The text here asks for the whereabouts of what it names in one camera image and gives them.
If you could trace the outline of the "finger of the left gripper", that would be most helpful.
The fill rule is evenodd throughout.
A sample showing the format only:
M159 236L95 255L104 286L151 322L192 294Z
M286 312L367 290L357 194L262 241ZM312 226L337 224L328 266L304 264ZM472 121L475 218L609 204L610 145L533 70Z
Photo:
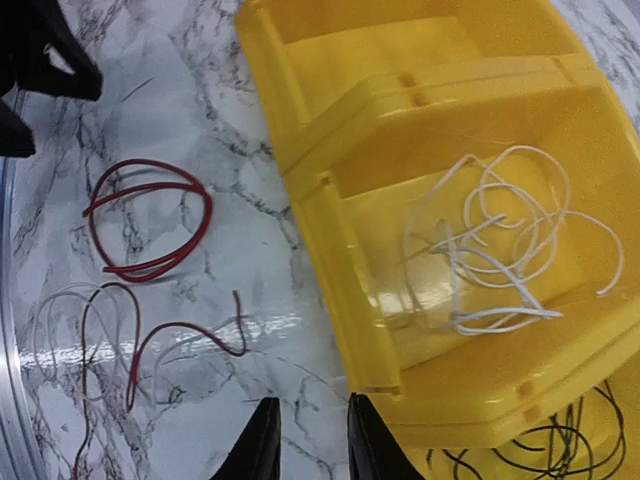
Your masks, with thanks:
M31 129L3 101L0 102L0 155L27 158L35 153Z
M1 93L13 87L98 99L103 76L72 34L57 1L1 3Z

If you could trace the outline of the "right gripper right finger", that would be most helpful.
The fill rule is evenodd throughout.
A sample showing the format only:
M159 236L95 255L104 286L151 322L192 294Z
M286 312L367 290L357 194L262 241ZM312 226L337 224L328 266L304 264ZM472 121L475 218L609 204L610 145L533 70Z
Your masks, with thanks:
M347 411L351 479L423 480L364 394L352 393Z

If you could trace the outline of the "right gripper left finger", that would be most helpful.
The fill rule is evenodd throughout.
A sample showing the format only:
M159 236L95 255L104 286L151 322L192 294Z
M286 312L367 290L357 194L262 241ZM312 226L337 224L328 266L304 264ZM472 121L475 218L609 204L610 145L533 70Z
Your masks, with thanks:
M277 480L280 461L280 400L265 397L211 480Z

